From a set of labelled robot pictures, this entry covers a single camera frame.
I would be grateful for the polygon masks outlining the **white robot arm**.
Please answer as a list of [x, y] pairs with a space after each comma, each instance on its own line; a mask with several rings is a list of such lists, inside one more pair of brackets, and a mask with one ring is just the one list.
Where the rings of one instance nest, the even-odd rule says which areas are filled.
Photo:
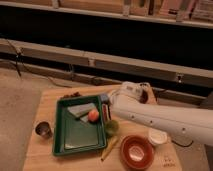
[[213, 146], [213, 110], [144, 104], [141, 96], [153, 96], [149, 83], [123, 82], [108, 94], [117, 116], [171, 134]]

